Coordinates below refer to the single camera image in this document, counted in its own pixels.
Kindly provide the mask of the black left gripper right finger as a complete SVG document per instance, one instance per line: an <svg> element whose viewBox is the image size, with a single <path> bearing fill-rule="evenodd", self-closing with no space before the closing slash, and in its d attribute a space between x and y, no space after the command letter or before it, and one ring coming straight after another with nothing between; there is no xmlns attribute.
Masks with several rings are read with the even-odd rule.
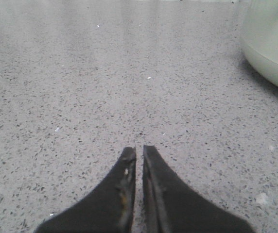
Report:
<svg viewBox="0 0 278 233"><path fill-rule="evenodd" d="M149 233L252 233L243 219L185 184L154 146L143 147L143 193Z"/></svg>

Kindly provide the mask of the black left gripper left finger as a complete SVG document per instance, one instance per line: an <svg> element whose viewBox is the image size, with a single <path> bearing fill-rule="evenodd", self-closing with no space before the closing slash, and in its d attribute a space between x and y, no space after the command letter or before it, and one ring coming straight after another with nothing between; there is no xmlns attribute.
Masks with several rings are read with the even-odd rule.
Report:
<svg viewBox="0 0 278 233"><path fill-rule="evenodd" d="M123 149L105 178L81 201L45 221L37 233L129 233L136 190L136 150Z"/></svg>

